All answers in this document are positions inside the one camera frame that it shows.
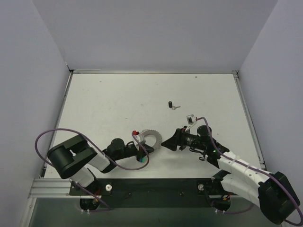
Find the black capped key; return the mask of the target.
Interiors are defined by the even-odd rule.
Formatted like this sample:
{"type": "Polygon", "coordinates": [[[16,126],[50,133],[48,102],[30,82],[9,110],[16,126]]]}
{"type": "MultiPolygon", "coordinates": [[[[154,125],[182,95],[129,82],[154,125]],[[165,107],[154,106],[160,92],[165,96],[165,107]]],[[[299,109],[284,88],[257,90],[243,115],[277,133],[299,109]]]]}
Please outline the black capped key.
{"type": "Polygon", "coordinates": [[[172,101],[168,102],[168,106],[169,106],[169,109],[171,109],[171,110],[176,110],[176,109],[180,108],[180,106],[174,106],[172,101]]]}

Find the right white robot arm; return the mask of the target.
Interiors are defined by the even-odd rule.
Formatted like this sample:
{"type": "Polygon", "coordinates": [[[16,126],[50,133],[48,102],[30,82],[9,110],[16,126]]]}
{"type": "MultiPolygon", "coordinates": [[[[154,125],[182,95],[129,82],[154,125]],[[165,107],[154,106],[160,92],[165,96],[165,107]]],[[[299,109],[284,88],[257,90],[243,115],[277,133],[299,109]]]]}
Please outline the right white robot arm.
{"type": "Polygon", "coordinates": [[[283,173],[273,174],[238,158],[212,137],[212,129],[207,125],[198,127],[196,135],[185,128],[178,128],[161,145],[172,151],[187,147],[202,151],[207,162],[220,170],[213,176],[215,182],[224,191],[258,206],[263,215],[276,225],[287,221],[295,210],[300,216],[303,214],[299,208],[300,201],[283,173]]]}

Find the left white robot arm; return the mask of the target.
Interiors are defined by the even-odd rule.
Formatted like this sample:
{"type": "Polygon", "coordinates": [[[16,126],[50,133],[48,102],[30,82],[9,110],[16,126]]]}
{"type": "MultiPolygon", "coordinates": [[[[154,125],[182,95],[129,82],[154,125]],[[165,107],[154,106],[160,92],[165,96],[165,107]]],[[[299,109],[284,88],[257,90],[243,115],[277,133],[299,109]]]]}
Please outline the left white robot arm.
{"type": "Polygon", "coordinates": [[[144,140],[142,145],[146,151],[134,141],[125,144],[122,139],[116,138],[102,155],[98,154],[82,135],[77,135],[50,149],[47,157],[62,179],[70,178],[78,182],[80,189],[90,195],[97,190],[97,182],[85,165],[91,165],[101,173],[109,173],[116,167],[118,160],[136,157],[136,160],[140,161],[147,153],[155,151],[155,148],[145,144],[144,140]]]}

